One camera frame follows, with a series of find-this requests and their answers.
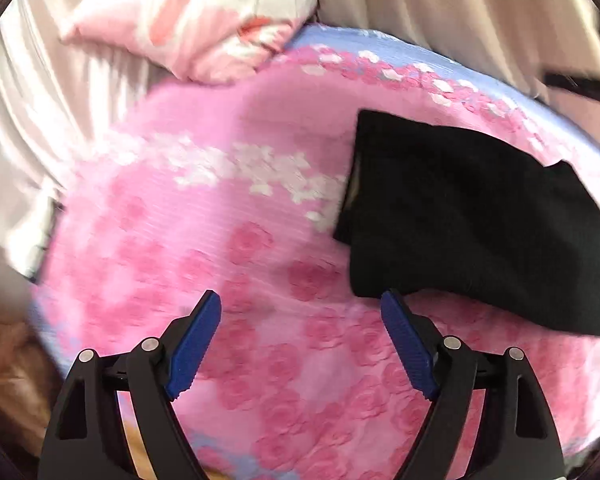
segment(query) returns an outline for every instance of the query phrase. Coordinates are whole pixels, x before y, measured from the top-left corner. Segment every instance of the pink blanket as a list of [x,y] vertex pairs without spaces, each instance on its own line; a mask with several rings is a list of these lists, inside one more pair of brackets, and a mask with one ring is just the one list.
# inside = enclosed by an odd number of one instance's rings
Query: pink blanket
[[[174,407],[203,465],[240,480],[390,479],[428,407],[330,234],[359,108],[480,130],[545,164],[568,156],[600,190],[598,168],[515,103],[371,54],[317,45],[235,86],[155,89],[81,166],[36,291],[73,359],[128,351],[216,290],[221,325]],[[450,294],[408,303],[474,349],[523,348],[567,453],[600,436],[600,338]]]

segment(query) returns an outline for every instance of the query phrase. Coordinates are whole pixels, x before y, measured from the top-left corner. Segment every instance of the silver screw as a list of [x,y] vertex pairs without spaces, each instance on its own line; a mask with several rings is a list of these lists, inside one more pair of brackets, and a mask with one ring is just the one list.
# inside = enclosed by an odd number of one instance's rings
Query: silver screw
[[509,356],[516,361],[522,361],[525,358],[525,353],[520,348],[514,346],[509,349]]
[[443,343],[449,350],[458,350],[462,346],[460,340],[452,335],[445,337]]
[[80,352],[80,355],[78,355],[78,359],[80,359],[80,361],[83,363],[91,361],[93,359],[93,350],[83,350]]
[[151,350],[155,350],[156,348],[158,348],[159,344],[160,343],[155,337],[148,337],[147,339],[142,341],[142,344],[140,346],[145,352],[150,352]]

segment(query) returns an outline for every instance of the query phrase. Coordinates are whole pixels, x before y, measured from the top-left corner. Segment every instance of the black cloth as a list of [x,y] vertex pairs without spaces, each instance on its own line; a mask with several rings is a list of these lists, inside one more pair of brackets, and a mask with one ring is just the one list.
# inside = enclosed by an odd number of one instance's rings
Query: black cloth
[[600,335],[600,210],[565,161],[362,110],[334,238],[357,296],[434,288]]

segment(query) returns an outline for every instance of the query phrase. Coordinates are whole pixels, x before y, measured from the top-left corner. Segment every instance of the blue rubber tip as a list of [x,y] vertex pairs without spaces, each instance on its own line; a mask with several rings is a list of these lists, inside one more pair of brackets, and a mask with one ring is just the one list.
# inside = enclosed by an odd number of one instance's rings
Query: blue rubber tip
[[212,292],[194,310],[195,319],[189,325],[180,344],[171,356],[169,382],[164,387],[170,400],[191,387],[206,349],[220,323],[220,296]]
[[421,391],[427,399],[436,399],[439,387],[433,377],[433,357],[392,293],[385,292],[381,296],[380,313],[411,386]]

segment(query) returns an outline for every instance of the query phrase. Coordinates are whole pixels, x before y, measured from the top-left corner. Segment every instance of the pillow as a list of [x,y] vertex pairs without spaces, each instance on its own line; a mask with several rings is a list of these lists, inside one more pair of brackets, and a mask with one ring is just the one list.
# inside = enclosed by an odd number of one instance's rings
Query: pillow
[[315,6],[316,0],[82,0],[61,39],[123,46],[179,79],[222,83],[252,75]]

